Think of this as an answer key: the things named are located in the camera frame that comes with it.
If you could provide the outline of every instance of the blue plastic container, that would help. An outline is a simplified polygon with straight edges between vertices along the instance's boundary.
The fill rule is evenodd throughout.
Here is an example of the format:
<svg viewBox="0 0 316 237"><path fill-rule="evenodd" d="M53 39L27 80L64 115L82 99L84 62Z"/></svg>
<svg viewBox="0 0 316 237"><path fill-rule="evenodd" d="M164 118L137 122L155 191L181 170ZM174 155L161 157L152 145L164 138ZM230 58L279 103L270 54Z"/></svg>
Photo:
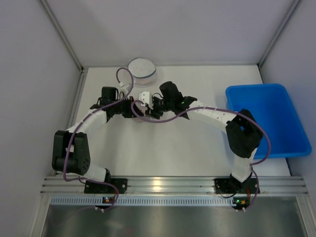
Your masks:
<svg viewBox="0 0 316 237"><path fill-rule="evenodd" d="M226 89L230 110L249 110L268 134L272 151L269 158L302 157L312 147L284 86L280 84L237 85ZM268 150L264 137L255 158L263 158Z"/></svg>

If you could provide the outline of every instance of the metal grate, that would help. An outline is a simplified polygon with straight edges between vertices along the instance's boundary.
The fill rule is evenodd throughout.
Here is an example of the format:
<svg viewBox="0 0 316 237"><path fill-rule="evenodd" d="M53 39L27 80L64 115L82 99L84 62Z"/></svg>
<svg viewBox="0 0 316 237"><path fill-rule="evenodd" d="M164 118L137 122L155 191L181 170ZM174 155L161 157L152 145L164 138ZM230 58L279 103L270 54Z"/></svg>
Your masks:
<svg viewBox="0 0 316 237"><path fill-rule="evenodd" d="M106 197L54 196L51 205L109 205ZM120 196L117 206L234 206L233 198Z"/></svg>

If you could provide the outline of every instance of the white wall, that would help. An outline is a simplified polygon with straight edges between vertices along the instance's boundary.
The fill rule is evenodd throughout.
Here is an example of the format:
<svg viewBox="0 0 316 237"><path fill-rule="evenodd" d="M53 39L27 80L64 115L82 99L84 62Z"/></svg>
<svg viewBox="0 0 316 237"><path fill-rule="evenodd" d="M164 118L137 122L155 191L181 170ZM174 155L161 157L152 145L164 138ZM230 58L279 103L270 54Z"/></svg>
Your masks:
<svg viewBox="0 0 316 237"><path fill-rule="evenodd" d="M303 0L262 71L266 82L283 84L308 135L312 154L292 158L294 174L304 176L316 207L316 0Z"/></svg>
<svg viewBox="0 0 316 237"><path fill-rule="evenodd" d="M256 64L293 0L47 0L84 66Z"/></svg>
<svg viewBox="0 0 316 237"><path fill-rule="evenodd" d="M0 236L27 236L79 71L36 0L0 1Z"/></svg>

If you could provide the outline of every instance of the gray floor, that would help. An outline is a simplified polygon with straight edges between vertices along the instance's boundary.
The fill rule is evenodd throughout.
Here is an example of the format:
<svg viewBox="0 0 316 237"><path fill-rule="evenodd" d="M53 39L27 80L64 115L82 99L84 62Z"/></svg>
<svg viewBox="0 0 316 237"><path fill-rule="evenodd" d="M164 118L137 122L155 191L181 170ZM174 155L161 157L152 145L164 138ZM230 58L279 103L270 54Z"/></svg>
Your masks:
<svg viewBox="0 0 316 237"><path fill-rule="evenodd" d="M246 213L231 207L51 206L43 237L304 237L294 198L258 198Z"/></svg>

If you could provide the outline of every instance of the white tabletop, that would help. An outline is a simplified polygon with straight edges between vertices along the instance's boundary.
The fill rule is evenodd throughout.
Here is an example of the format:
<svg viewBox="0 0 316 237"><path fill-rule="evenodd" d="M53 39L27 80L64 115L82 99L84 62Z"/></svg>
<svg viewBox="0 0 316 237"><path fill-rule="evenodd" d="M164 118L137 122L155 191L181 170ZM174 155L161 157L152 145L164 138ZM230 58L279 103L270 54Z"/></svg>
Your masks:
<svg viewBox="0 0 316 237"><path fill-rule="evenodd" d="M103 86L118 87L117 68L90 68L77 114L77 121L101 96ZM184 96L190 95L214 107L226 108L225 89L230 85L262 83L257 66L174 66L157 67L158 80L142 91L160 92L159 86L174 82ZM128 81L122 73L120 78ZM162 119L174 116L165 113ZM112 175L144 176L227 176L233 153L220 130L184 118L169 123L135 122L114 116L89 137L93 163ZM260 176L290 175L284 158L269 159L255 167Z"/></svg>

